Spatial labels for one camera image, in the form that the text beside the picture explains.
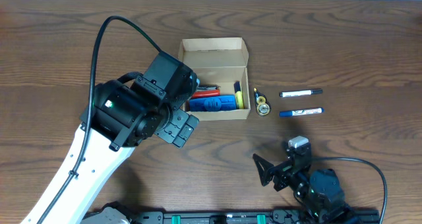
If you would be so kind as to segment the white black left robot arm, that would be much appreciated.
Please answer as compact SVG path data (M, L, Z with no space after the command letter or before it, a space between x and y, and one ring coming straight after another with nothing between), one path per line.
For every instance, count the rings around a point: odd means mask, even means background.
M181 106L198 85L194 71L165 52L145 73L98 84L65 160L23 223L80 223L142 141L156 135L182 148L198 119Z

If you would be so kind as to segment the red stapler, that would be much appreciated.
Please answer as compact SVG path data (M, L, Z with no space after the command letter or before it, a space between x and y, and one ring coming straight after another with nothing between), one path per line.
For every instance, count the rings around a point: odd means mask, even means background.
M202 85L199 86L195 93L192 95L193 99L196 98L207 98L207 97L214 97L220 95L220 87L219 86L209 86L209 85Z

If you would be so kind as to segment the blue plastic staple remover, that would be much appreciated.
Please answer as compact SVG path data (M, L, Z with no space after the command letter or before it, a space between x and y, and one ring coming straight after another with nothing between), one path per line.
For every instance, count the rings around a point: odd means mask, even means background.
M237 109L235 96L214 96L209 98L197 98L189 101L190 111L217 112Z

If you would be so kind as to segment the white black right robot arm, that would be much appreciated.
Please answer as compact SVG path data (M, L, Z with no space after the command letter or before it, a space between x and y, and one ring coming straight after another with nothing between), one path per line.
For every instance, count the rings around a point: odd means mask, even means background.
M253 160L262 186L274 183L277 192L289 187L304 207L302 221L307 223L362 223L362 219L346 203L339 179L332 169L310 173L311 143L284 144L287 160L274 165L257 154Z

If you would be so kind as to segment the blue capped white marker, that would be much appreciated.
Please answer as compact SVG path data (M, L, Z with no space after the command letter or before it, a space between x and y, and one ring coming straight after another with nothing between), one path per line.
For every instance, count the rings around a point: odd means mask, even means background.
M314 115L324 113L322 107L308 108L308 109L299 109L299 110L289 110L289 111L280 111L280 117L294 117L294 116L303 116L303 115Z

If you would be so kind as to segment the black capped white marker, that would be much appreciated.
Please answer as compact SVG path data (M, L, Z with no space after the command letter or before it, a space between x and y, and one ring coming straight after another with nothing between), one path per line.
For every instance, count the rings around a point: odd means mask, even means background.
M322 93L323 93L323 89L313 88L313 89L307 89L307 90L280 92L279 96L281 98L290 98L290 97L299 97L299 96L310 96L310 95L322 94Z

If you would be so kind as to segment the yellow highlighter pen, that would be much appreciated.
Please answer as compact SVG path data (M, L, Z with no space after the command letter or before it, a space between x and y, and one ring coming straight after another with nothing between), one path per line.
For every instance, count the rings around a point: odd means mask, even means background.
M237 105L238 109L244 109L244 102L243 102L243 94L241 91L241 85L240 85L240 81L237 81L234 83L233 85L234 90L235 90L235 102Z

